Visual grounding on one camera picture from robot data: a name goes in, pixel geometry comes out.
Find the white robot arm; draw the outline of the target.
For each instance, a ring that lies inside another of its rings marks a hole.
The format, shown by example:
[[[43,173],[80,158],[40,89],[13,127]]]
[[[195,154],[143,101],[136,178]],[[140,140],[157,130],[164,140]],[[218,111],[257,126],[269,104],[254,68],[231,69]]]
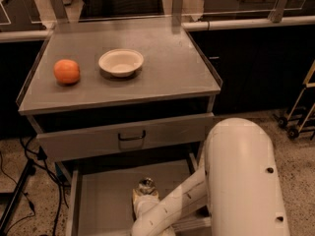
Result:
[[[133,198],[131,236],[159,236],[201,207],[211,236],[290,236],[270,137],[242,118],[218,122],[208,134],[204,164],[163,200]]]

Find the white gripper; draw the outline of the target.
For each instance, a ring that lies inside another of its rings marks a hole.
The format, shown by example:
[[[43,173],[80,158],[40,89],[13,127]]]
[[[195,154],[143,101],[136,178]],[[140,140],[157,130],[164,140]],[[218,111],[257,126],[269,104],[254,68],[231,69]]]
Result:
[[[158,195],[139,195],[137,189],[132,190],[133,211],[136,218],[140,218],[144,213],[155,207],[159,203]]]

